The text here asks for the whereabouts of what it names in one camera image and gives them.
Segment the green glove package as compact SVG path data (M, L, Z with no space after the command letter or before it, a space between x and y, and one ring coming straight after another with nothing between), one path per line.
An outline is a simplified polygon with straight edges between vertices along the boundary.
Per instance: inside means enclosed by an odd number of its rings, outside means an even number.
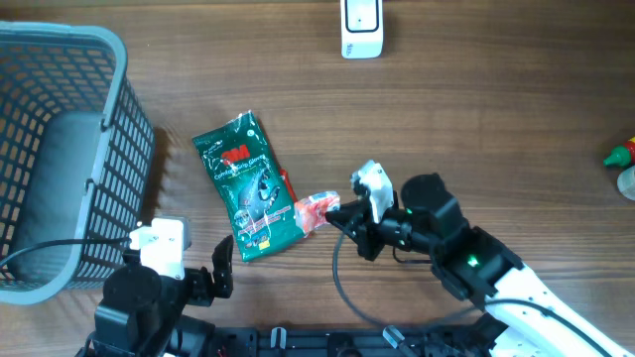
M305 237L289 186L258 118L250 111L192 138L225 204L244 262L281 252Z

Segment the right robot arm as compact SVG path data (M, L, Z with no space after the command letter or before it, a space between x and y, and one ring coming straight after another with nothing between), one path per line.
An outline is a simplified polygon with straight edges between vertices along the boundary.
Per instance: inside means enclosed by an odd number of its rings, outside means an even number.
M489 356L626 356L555 295L501 241L463 216L437 174L410 178L395 192L384 171L351 178L353 202L326 214L368 261L390 246L428 256L433 275L455 298L483 311L484 329L457 344Z

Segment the clear jar green lid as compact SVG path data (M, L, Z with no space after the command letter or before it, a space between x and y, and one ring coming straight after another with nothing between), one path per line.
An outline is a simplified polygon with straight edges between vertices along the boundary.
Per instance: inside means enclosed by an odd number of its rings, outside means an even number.
M635 167L624 170L616 181L619 192L629 200L635 200Z

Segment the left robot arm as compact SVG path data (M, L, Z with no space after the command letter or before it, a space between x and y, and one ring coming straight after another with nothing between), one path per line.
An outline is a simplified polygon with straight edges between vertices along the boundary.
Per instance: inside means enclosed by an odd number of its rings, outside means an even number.
M215 325L183 310L231 297L233 247L233 237L225 237L211 255L212 271L186 268L181 280L159 275L141 264L138 253L127 250L126 265L103 286L95 330L77 355L226 356L226 339L215 333Z

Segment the red small packet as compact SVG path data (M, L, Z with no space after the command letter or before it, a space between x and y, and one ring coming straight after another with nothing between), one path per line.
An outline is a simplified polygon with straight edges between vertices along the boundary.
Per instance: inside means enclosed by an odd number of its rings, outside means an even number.
M324 191L305 197L294 204L296 225L305 236L327 224L325 215L340 208L336 191Z

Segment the yellow bottle green cap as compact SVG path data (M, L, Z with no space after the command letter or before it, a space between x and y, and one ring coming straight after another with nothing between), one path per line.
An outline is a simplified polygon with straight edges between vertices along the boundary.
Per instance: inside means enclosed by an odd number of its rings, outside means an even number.
M631 138L622 145L616 146L603 160L603 164L606 167L627 168L634 164L634 156L634 139Z

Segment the red stick sachet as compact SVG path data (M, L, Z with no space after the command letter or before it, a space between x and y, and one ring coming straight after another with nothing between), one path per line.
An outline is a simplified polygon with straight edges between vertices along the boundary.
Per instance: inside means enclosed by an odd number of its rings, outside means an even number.
M286 187L286 189L287 189L287 191L288 191L288 193L290 195L290 198L292 199L292 202L296 202L298 199L297 199L297 196L296 196L295 191L293 189L293 186L291 184L288 172L286 170L284 170L284 169L280 169L280 174L281 174L281 178L282 178L282 180L283 180L283 182L285 184L285 187Z

